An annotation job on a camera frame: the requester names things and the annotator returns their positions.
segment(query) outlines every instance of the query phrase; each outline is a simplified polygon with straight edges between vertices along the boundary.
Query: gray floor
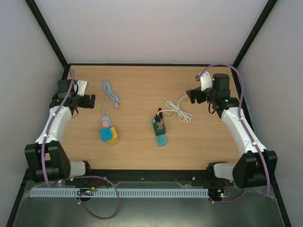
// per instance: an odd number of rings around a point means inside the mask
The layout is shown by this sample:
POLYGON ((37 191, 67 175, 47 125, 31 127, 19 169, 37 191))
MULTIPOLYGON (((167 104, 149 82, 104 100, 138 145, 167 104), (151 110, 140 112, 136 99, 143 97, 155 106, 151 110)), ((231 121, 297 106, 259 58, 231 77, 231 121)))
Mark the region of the gray floor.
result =
MULTIPOLYGON (((27 185, 26 191, 33 187, 27 185)), ((121 183, 120 188, 180 188, 177 183, 121 183)), ((233 188, 233 196, 240 191, 233 188)), ((113 198, 93 198, 88 209, 110 215, 117 204, 113 198)), ((89 216, 74 198, 30 198, 20 204, 14 227, 283 227, 276 199, 248 193, 228 204, 208 199, 124 198, 120 213, 110 220, 89 216)))

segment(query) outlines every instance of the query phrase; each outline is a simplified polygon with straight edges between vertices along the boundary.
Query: wooden table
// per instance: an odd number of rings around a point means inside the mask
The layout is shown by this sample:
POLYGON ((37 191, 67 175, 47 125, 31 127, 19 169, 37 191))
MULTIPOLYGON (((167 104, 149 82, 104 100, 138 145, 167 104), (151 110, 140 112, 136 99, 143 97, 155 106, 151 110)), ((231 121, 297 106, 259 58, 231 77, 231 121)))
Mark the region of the wooden table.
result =
MULTIPOLYGON (((168 143, 164 147, 156 145, 152 117, 159 107, 166 109, 167 100, 176 103, 186 90, 198 87, 195 76, 204 67, 72 68, 77 79, 89 81, 86 94, 95 94, 96 102, 94 109, 79 108, 79 115, 67 126, 63 147, 70 160, 87 160, 94 169, 205 169, 210 162, 235 163, 239 159, 237 146, 223 121, 216 113, 208 113, 207 103, 191 104, 189 99, 182 100, 180 107, 193 114, 192 122, 181 122, 175 113, 164 116, 168 143), (105 108, 120 138, 117 145, 108 145, 99 135, 106 98, 103 80, 109 80, 121 105, 115 109, 109 98, 105 108)), ((237 97, 229 68, 213 67, 209 72, 229 74, 231 96, 237 97)))

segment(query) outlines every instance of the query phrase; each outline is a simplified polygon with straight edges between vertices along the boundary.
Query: light blue cable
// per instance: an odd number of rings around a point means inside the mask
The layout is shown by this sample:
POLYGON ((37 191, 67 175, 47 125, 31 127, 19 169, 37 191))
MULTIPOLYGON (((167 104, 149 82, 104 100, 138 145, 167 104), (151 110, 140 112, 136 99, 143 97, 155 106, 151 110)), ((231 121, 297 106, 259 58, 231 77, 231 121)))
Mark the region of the light blue cable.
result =
POLYGON ((105 105, 106 105, 106 102, 107 102, 107 99, 108 97, 110 97, 113 102, 114 102, 114 107, 115 108, 118 108, 119 107, 119 99, 118 97, 112 92, 112 89, 110 87, 110 84, 109 84, 109 81, 108 80, 105 80, 102 82, 102 87, 104 89, 104 91, 107 93, 107 96, 106 96, 106 99, 105 99, 105 102, 104 102, 104 105, 103 105, 103 116, 105 116, 105 113, 104 113, 104 109, 105 109, 105 105))

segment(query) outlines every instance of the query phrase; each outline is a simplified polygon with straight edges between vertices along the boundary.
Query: black frame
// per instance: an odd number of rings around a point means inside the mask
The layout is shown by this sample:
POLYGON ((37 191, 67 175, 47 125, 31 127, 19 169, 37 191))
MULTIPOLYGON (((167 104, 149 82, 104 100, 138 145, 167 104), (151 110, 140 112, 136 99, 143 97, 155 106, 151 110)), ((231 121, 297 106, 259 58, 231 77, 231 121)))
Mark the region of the black frame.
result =
MULTIPOLYGON (((25 0, 25 2, 27 3, 29 9, 32 11, 34 17, 36 18, 39 26, 41 27, 44 35, 46 36, 47 40, 49 41, 53 51, 55 52, 55 54, 57 55, 60 63, 62 64, 64 71, 63 71, 63 75, 62 75, 62 79, 67 79, 68 77, 68 72, 70 70, 70 67, 72 65, 110 65, 110 66, 199 66, 199 67, 205 67, 208 66, 209 64, 124 64, 124 63, 113 63, 113 64, 70 64, 66 61, 63 53, 61 52, 59 45, 57 44, 54 36, 52 35, 46 21, 43 18, 43 15, 41 14, 37 4, 35 3, 35 0, 25 0)), ((251 44, 253 43, 254 39, 256 38, 258 32, 260 31, 260 29, 262 28, 263 24, 265 23, 267 17, 269 16, 270 12, 272 11, 272 9, 274 8, 275 4, 276 4, 277 0, 268 0, 266 6, 264 7, 263 11, 261 12, 258 20, 256 21, 252 31, 250 32, 249 36, 247 37, 244 45, 242 46, 237 58, 235 59, 233 66, 235 68, 237 68, 241 61, 243 60, 245 54, 247 53, 248 49, 250 48, 251 44)), ((238 95, 240 96, 241 94, 241 85, 238 79, 237 74, 232 70, 232 76, 236 85, 236 89, 238 92, 238 95)), ((243 102, 243 111, 244 114, 247 118, 248 123, 250 124, 250 126, 253 129, 252 126, 252 122, 251 122, 251 117, 248 111, 248 107, 246 105, 246 102, 243 102)), ((205 175, 205 170, 135 170, 135 171, 131 171, 132 173, 129 174, 125 174, 126 172, 129 172, 130 170, 92 170, 95 174, 101 173, 104 175, 108 175, 108 178, 113 178, 113 179, 123 179, 126 180, 128 179, 129 181, 131 180, 139 180, 139 179, 159 179, 159 178, 163 178, 165 180, 168 179, 174 179, 174 181, 176 181, 176 176, 179 176, 179 181, 180 182, 191 182, 194 185, 201 185, 201 184, 207 184, 208 188, 214 187, 214 186, 218 186, 221 187, 221 183, 222 182, 218 182, 218 183, 212 183, 209 184, 209 182, 205 181, 205 180, 201 180, 199 179, 200 175, 205 175)), ((30 181, 30 175, 28 170, 25 172, 25 176, 22 180, 20 189, 18 191, 14 206, 12 208, 9 220, 7 222, 7 227, 12 227, 17 215, 17 211, 25 190, 25 186, 27 181, 30 181)), ((272 182, 272 188, 273 191, 275 193, 275 196, 277 198, 277 202, 280 208, 280 212, 282 215, 282 219, 284 222, 284 225, 286 227, 291 227, 291 223, 289 220, 289 217, 287 215, 284 203, 283 203, 283 199, 276 181, 276 178, 274 177, 273 182, 272 182)))

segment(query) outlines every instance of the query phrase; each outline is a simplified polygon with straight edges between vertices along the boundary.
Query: white wall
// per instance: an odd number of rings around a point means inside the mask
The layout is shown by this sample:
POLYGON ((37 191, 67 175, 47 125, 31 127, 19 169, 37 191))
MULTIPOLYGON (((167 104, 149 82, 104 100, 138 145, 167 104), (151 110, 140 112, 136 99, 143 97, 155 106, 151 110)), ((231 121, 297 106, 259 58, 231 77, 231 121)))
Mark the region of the white wall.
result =
POLYGON ((68 63, 233 63, 267 0, 36 0, 68 63))
POLYGON ((257 135, 278 154, 277 181, 293 227, 302 226, 303 1, 278 1, 240 70, 257 135))
POLYGON ((0 226, 5 226, 27 162, 48 117, 63 68, 24 0, 0 7, 0 226))

